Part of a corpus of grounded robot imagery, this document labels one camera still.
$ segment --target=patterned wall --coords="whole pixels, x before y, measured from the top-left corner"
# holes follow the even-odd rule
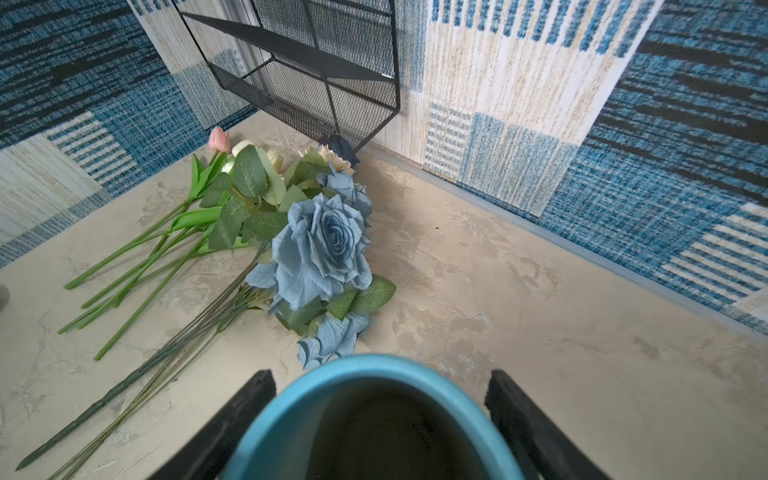
[[[0,267],[253,111],[179,48],[182,28],[168,0],[3,1]],[[204,43],[242,70],[231,40]]]
[[[374,142],[768,333],[768,2],[399,3]]]

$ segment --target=wire mesh shelf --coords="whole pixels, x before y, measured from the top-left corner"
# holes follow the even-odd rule
[[[400,110],[394,0],[250,0],[256,25],[174,7],[223,89],[307,137],[357,152]],[[232,72],[201,47],[206,28],[269,57]]]

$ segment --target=blue bowl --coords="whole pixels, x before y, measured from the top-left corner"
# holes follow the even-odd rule
[[[384,412],[383,419],[373,412]],[[420,415],[424,428],[411,421]],[[398,424],[421,430],[400,438]],[[376,452],[368,452],[371,445]],[[426,456],[419,456],[421,450]],[[461,478],[523,479],[504,439],[475,402],[437,372],[389,355],[336,360],[298,378],[248,428],[221,478],[322,478],[326,475],[317,472],[334,462],[343,463],[339,468],[347,473],[377,469],[356,478],[383,478],[395,467],[413,468],[415,475],[427,468],[433,477],[433,466],[443,465],[437,469],[453,468],[454,474],[458,469]]]

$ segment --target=beige countertop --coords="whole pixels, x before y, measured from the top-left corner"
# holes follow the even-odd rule
[[[237,125],[283,150],[312,144],[259,113]],[[564,250],[366,150],[356,180],[373,201],[372,270],[398,286],[357,352],[426,364],[481,402],[506,370],[616,479],[765,478],[768,343]],[[128,261],[67,291],[76,274],[181,201],[189,158],[0,270],[0,478],[46,478],[114,419],[121,396],[20,472],[15,466],[122,380],[250,261],[215,253],[185,267],[100,362],[91,358],[151,286],[88,328],[56,330]],[[79,478],[146,478],[259,369],[281,391],[301,375],[296,337],[248,312],[180,379],[110,437]]]

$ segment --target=navy flower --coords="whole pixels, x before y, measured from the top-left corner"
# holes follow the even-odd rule
[[[317,327],[317,334],[309,339],[299,340],[299,361],[303,368],[322,365],[333,355],[343,358],[355,352],[357,336],[371,323],[369,315],[347,313],[344,321],[326,314]]]
[[[361,213],[340,195],[293,204],[288,225],[272,240],[277,295],[297,310],[317,296],[338,295],[345,283],[367,288],[372,274],[363,254],[370,241]]]
[[[371,199],[366,195],[365,185],[355,185],[352,176],[343,172],[317,174],[317,183],[339,192],[344,204],[358,210],[366,227],[371,226],[368,223],[368,217],[373,212],[373,205]]]

